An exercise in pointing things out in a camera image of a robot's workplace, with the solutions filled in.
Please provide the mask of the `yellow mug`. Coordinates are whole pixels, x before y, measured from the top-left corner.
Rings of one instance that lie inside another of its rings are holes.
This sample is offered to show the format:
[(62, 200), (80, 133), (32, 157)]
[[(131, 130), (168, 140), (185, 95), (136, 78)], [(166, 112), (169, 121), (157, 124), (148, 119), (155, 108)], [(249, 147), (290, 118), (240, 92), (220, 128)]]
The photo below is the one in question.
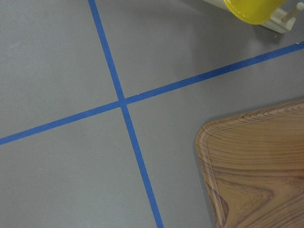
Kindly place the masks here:
[(263, 24), (285, 3), (285, 0), (224, 0), (229, 11), (243, 22)]

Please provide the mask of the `wooden mug drying rack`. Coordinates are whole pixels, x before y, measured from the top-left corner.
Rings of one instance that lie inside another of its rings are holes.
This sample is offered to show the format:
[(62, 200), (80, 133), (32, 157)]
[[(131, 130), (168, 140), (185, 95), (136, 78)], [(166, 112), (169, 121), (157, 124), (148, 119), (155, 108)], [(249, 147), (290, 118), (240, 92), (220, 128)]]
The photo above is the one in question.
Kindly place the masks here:
[[(207, 0), (208, 4), (211, 4), (215, 7), (221, 8), (223, 10), (226, 10), (228, 12), (229, 9), (224, 3), (224, 0)], [(298, 2), (293, 9), (291, 9), (289, 12), (285, 12), (280, 7), (272, 14), (269, 21), (259, 24), (260, 26), (263, 26), (265, 28), (268, 28), (270, 30), (273, 30), (277, 33), (286, 33), (289, 32), (295, 21), (296, 21), (296, 15), (299, 14), (304, 10), (304, 2), (300, 1)]]

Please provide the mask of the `wooden tray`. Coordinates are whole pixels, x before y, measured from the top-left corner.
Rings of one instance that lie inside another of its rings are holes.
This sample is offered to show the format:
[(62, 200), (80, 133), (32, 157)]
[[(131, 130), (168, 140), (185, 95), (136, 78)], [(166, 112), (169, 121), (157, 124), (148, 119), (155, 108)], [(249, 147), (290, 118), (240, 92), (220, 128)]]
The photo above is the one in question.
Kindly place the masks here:
[(209, 122), (195, 146), (216, 227), (303, 227), (303, 100)]

